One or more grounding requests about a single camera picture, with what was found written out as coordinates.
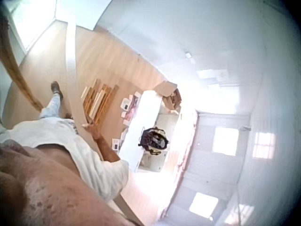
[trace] person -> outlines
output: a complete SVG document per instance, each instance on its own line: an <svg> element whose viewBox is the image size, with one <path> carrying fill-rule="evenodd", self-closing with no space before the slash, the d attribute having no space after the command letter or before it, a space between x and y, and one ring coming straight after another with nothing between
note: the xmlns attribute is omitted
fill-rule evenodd
<svg viewBox="0 0 301 226"><path fill-rule="evenodd" d="M92 120L83 125L104 161L59 117L59 84L35 121L0 134L0 211L12 225L132 225L106 203L128 180L128 163L109 147Z"/></svg>

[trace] hand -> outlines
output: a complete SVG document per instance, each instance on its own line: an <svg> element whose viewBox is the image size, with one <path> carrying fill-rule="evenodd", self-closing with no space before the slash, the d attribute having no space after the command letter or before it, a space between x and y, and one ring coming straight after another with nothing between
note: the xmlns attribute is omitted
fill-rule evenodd
<svg viewBox="0 0 301 226"><path fill-rule="evenodd" d="M101 136L100 131L98 130L96 124L94 123L93 119L86 115L88 124L83 124L82 127L89 132L94 140L98 140Z"/></svg>

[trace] stack of wood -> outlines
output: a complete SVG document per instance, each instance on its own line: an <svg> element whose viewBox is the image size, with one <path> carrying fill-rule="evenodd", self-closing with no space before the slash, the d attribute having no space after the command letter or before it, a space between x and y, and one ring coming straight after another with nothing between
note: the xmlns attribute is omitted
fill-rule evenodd
<svg viewBox="0 0 301 226"><path fill-rule="evenodd" d="M85 87L81 95L85 114L89 115L99 128L102 126L118 89L119 86L117 85L111 88L106 84L102 84L100 79L96 79L94 85Z"/></svg>

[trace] skin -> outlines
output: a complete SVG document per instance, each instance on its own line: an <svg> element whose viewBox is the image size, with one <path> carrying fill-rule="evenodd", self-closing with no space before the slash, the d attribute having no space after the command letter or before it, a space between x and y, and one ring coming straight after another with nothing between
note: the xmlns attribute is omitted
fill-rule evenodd
<svg viewBox="0 0 301 226"><path fill-rule="evenodd" d="M107 161L118 161L93 123L91 132ZM129 226L80 178L67 150L59 145L0 144L0 222L12 226Z"/></svg>

